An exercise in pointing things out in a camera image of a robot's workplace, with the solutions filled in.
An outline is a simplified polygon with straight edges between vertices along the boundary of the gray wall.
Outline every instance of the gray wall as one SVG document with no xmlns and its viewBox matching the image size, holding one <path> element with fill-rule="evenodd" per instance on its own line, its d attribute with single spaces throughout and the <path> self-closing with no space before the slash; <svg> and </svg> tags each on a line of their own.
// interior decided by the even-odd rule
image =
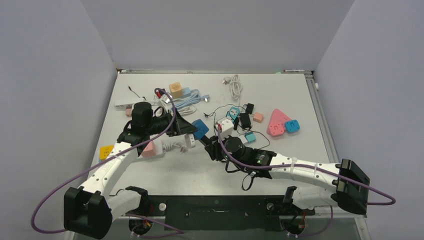
<svg viewBox="0 0 424 240">
<path fill-rule="evenodd" d="M 423 9 L 422 0 L 356 0 L 315 73 L 338 156 L 397 199 L 368 208 L 376 240 L 424 236 Z"/>
<path fill-rule="evenodd" d="M 0 1 L 0 239 L 63 238 L 33 231 L 30 217 L 90 165 L 115 79 L 80 1 Z M 63 194 L 39 227 L 63 228 Z"/>
<path fill-rule="evenodd" d="M 118 68 L 313 70 L 354 0 L 81 0 Z"/>
</svg>

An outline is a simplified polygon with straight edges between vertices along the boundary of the robotic arm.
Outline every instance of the robotic arm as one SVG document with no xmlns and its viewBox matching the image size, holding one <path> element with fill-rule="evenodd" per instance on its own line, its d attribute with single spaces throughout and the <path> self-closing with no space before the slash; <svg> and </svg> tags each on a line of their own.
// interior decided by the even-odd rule
<svg viewBox="0 0 424 240">
<path fill-rule="evenodd" d="M 132 120 L 119 135 L 111 155 L 122 152 L 131 146 L 150 139 L 151 135 L 164 131 L 172 121 L 171 113 L 153 116 L 152 105 L 139 102 L 134 105 Z M 176 112 L 175 121 L 166 132 L 170 137 L 191 134 L 197 128 L 184 120 Z M 347 212 L 365 214 L 367 211 L 368 190 L 342 181 L 332 175 L 316 171 L 326 169 L 366 185 L 369 178 L 351 160 L 342 163 L 314 163 L 290 158 L 273 151 L 254 149 L 242 144 L 238 137 L 225 136 L 223 144 L 231 156 L 249 166 L 276 166 L 288 164 L 291 167 L 271 169 L 250 169 L 235 166 L 254 177 L 268 179 L 292 179 L 313 186 L 299 188 L 288 187 L 283 204 L 296 210 L 313 209 L 316 206 L 339 206 Z M 210 158 L 216 161 L 229 161 L 216 136 L 200 139 Z M 143 152 L 145 146 L 134 148 L 125 154 L 99 167 L 88 180 L 78 188 L 70 187 L 64 195 L 64 228 L 92 238 L 102 239 L 109 231 L 112 222 L 131 210 L 148 214 L 150 201 L 145 189 L 129 186 L 124 191 L 108 199 L 111 190 L 127 167 Z M 314 169 L 294 167 L 294 164 L 313 166 Z"/>
</svg>

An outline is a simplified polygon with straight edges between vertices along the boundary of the pink power strip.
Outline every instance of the pink power strip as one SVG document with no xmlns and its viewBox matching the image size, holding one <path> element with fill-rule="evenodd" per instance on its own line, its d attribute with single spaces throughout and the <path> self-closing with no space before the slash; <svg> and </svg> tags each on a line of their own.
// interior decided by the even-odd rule
<svg viewBox="0 0 424 240">
<path fill-rule="evenodd" d="M 271 135 L 272 137 L 277 137 L 282 135 L 284 131 L 286 130 L 284 123 L 291 120 L 292 119 L 290 117 L 288 117 L 279 109 L 274 109 L 274 111 L 272 111 L 268 128 L 266 129 L 266 133 Z"/>
</svg>

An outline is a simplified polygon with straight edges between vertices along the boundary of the tabletop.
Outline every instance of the tabletop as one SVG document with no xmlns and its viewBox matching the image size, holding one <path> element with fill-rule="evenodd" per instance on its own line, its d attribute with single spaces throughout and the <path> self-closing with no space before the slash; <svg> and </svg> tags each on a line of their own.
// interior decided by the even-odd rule
<svg viewBox="0 0 424 240">
<path fill-rule="evenodd" d="M 117 100 L 137 98 L 128 86 L 148 101 L 154 101 L 155 88 L 168 91 L 169 85 L 176 82 L 183 88 L 198 89 L 200 95 L 209 95 L 210 102 L 197 103 L 197 111 L 184 118 L 190 123 L 201 119 L 210 129 L 206 136 L 211 137 L 214 134 L 213 117 L 205 118 L 204 113 L 212 113 L 216 108 L 227 104 L 238 104 L 238 101 L 232 99 L 229 86 L 222 84 L 224 77 L 232 76 L 233 74 L 220 73 L 119 74 L 92 165 L 99 162 L 100 147 L 116 143 L 124 125 L 130 119 L 125 116 L 125 111 L 116 110 L 114 107 Z M 239 79 L 242 83 L 240 105 L 254 104 L 253 113 L 261 113 L 264 116 L 262 123 L 252 121 L 252 130 L 263 133 L 269 139 L 270 145 L 264 148 L 265 150 L 305 161 L 330 162 L 303 74 L 239 74 Z M 224 118 L 230 107 L 217 110 L 216 119 Z M 268 135 L 266 129 L 274 109 L 281 110 L 293 120 L 296 119 L 300 130 L 295 133 L 285 132 L 278 137 Z M 261 148 L 268 143 L 260 134 L 255 133 L 255 136 L 256 141 L 248 144 L 248 147 Z M 165 144 L 184 143 L 184 136 L 163 135 L 159 139 Z M 243 191 L 241 184 L 245 175 L 242 172 L 227 173 L 225 164 L 212 161 L 204 146 L 197 141 L 196 147 L 185 153 L 174 149 L 162 158 L 133 162 L 116 183 L 112 194 L 128 186 L 136 186 L 147 189 L 150 195 L 283 195 L 289 186 L 307 185 L 288 179 L 255 178 L 252 188 Z"/>
</svg>

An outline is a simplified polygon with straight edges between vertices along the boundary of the wall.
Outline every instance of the wall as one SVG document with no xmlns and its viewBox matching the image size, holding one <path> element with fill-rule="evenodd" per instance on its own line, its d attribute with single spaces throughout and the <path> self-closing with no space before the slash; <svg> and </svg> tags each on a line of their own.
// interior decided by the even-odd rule
<svg viewBox="0 0 424 240">
<path fill-rule="evenodd" d="M 424 235 L 422 9 L 422 0 L 356 0 L 315 72 L 338 156 L 397 198 L 368 208 L 375 240 Z"/>
<path fill-rule="evenodd" d="M 318 66 L 354 0 L 81 0 L 118 68 Z"/>
<path fill-rule="evenodd" d="M 80 1 L 2 0 L 0 33 L 0 239 L 62 239 L 30 217 L 92 162 L 116 70 Z M 39 227 L 63 228 L 63 194 Z"/>
</svg>

